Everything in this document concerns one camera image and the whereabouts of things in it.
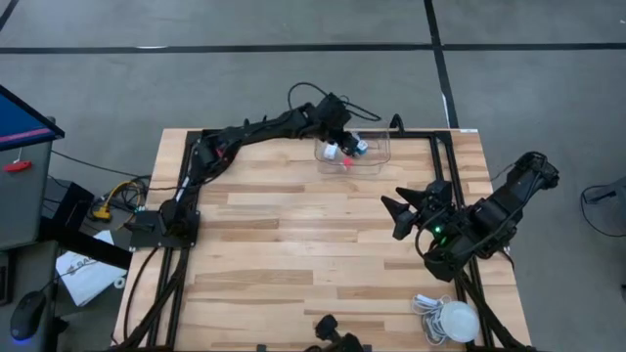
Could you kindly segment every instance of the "red object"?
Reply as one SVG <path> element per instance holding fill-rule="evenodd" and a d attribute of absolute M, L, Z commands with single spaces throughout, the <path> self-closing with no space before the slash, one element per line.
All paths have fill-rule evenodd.
<path fill-rule="evenodd" d="M 32 162 L 30 161 L 18 161 L 10 163 L 8 165 L 4 165 L 2 169 L 7 172 L 20 172 L 26 170 L 27 168 L 30 168 L 30 166 L 32 166 Z"/>
<path fill-rule="evenodd" d="M 352 165 L 354 165 L 354 161 L 352 161 L 351 158 L 347 157 L 343 160 L 343 166 L 345 166 L 345 168 L 350 168 Z"/>

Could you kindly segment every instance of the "computer mouse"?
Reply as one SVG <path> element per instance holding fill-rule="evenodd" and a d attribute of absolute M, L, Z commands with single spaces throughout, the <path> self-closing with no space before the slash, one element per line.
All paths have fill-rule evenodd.
<path fill-rule="evenodd" d="M 11 316 L 11 336 L 22 341 L 37 332 L 41 313 L 46 306 L 46 294 L 40 290 L 24 295 Z"/>

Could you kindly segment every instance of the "yellow cable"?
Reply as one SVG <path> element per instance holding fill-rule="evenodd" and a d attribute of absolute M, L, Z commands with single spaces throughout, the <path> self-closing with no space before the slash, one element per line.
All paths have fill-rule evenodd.
<path fill-rule="evenodd" d="M 115 196 L 115 194 L 124 186 L 126 185 L 132 185 L 135 187 L 135 189 L 137 190 L 137 192 L 139 192 L 139 187 L 137 187 L 137 184 L 132 182 L 132 181 L 124 181 L 122 183 L 120 183 L 119 185 L 115 186 L 115 188 L 109 193 L 109 196 L 107 197 L 107 200 L 105 200 L 105 202 L 100 206 L 100 209 L 98 209 L 97 211 L 93 212 L 93 216 L 97 219 L 101 219 L 101 220 L 105 220 L 105 221 L 111 221 L 111 212 L 109 211 L 109 202 L 111 201 L 111 199 Z"/>

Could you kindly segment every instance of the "white ball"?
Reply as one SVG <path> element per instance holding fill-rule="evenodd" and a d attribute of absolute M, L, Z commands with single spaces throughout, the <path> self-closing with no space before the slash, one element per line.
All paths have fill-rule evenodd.
<path fill-rule="evenodd" d="M 444 304 L 441 310 L 441 327 L 448 337 L 457 342 L 470 342 L 478 337 L 478 315 L 465 302 Z"/>

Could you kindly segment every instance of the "small object in container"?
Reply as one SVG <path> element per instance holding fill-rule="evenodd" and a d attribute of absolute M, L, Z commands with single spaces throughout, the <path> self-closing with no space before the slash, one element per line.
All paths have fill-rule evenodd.
<path fill-rule="evenodd" d="M 352 161 L 351 158 L 347 157 L 343 160 L 343 168 L 345 168 L 345 170 L 349 170 L 352 165 L 354 165 L 354 161 Z"/>
<path fill-rule="evenodd" d="M 324 148 L 324 158 L 328 160 L 335 160 L 337 145 L 336 144 L 328 144 Z"/>
<path fill-rule="evenodd" d="M 119 277 L 117 279 L 115 279 L 115 281 L 113 282 L 113 287 L 115 288 L 125 288 L 126 287 L 126 279 L 124 279 L 123 277 Z"/>
<path fill-rule="evenodd" d="M 356 153 L 359 155 L 364 155 L 368 151 L 368 143 L 364 140 L 360 140 L 359 144 L 356 145 Z"/>

